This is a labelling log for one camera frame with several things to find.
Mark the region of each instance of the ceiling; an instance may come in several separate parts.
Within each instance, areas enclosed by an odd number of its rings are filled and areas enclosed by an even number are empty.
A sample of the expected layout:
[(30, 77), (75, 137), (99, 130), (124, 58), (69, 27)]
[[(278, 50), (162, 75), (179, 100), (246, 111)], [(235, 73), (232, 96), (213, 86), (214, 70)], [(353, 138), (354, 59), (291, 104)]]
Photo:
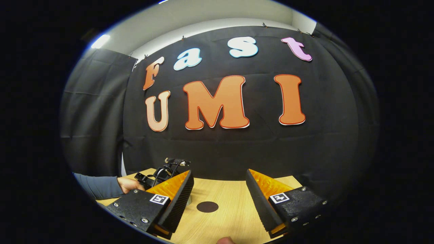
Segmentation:
[(254, 18), (292, 25), (297, 14), (271, 0), (169, 0), (142, 10), (108, 30), (105, 34), (110, 35), (110, 40), (103, 48), (129, 55), (165, 33), (195, 23)]

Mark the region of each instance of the orange letter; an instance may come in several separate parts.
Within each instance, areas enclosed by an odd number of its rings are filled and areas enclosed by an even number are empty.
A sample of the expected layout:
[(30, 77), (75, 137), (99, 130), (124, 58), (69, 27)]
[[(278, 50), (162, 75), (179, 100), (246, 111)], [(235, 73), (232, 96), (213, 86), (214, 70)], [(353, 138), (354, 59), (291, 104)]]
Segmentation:
[(153, 131), (161, 132), (167, 128), (169, 122), (169, 113), (167, 106), (167, 98), (170, 96), (170, 91), (164, 91), (158, 95), (158, 99), (161, 102), (161, 120), (157, 122), (154, 115), (154, 102), (156, 100), (155, 96), (148, 97), (145, 100), (146, 104), (146, 114), (148, 116), (149, 128)]
[(188, 121), (185, 128), (200, 130), (204, 123), (199, 119), (199, 109), (207, 124), (214, 128), (220, 110), (223, 108), (223, 118), (220, 126), (225, 129), (248, 127), (249, 119), (244, 116), (243, 92), (241, 86), (245, 82), (242, 76), (224, 77), (217, 88), (214, 97), (201, 81), (193, 81), (184, 85), (188, 99)]
[(163, 62), (164, 62), (164, 57), (161, 57), (146, 67), (146, 78), (145, 78), (145, 84), (143, 85), (143, 90), (148, 89), (150, 86), (154, 84), (153, 77), (157, 76), (158, 70), (160, 68), (159, 64), (162, 64)]
[(301, 79), (293, 75), (277, 75), (274, 80), (282, 90), (283, 113), (279, 118), (282, 125), (298, 125), (306, 120), (301, 112), (300, 93), (298, 86)]

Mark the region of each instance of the orange ridged pad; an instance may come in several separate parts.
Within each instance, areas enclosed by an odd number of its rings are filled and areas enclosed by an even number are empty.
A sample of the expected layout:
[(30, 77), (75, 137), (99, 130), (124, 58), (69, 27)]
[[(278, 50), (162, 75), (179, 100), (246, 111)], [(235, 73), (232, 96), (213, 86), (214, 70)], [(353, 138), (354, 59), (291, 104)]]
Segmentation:
[(184, 182), (185, 178), (187, 177), (189, 171), (190, 170), (187, 170), (184, 173), (180, 173), (173, 178), (163, 181), (162, 183), (148, 189), (147, 192), (168, 196), (172, 201), (179, 188), (181, 187), (182, 183)]
[(262, 194), (264, 194), (265, 199), (267, 200), (272, 195), (291, 191), (294, 189), (269, 176), (263, 175), (251, 169), (249, 169), (249, 171), (255, 179), (256, 183), (258, 184), (259, 189), (261, 189)]

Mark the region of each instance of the light blue letter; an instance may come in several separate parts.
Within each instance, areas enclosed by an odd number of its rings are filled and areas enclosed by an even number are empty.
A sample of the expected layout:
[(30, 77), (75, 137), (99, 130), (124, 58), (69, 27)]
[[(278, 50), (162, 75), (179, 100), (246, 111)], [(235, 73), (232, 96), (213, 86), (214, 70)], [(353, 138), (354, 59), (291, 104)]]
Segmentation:
[(181, 70), (185, 67), (193, 67), (198, 65), (202, 61), (202, 58), (199, 57), (199, 53), (201, 50), (199, 48), (191, 48), (182, 52), (178, 56), (178, 61), (176, 61), (175, 65), (173, 65), (174, 70)]
[(250, 36), (232, 38), (227, 42), (230, 48), (234, 48), (229, 50), (229, 54), (234, 58), (253, 56), (258, 53), (258, 47), (254, 43), (256, 40)]

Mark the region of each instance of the pink letter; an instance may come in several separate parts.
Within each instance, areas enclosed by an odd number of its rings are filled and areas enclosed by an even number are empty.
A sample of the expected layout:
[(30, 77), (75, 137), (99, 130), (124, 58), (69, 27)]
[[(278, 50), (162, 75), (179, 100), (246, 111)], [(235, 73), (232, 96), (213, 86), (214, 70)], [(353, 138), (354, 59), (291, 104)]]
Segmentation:
[(302, 43), (296, 42), (293, 38), (287, 37), (281, 40), (284, 43), (287, 43), (291, 51), (301, 60), (304, 61), (312, 61), (312, 57), (309, 54), (305, 54), (301, 47), (304, 47)]

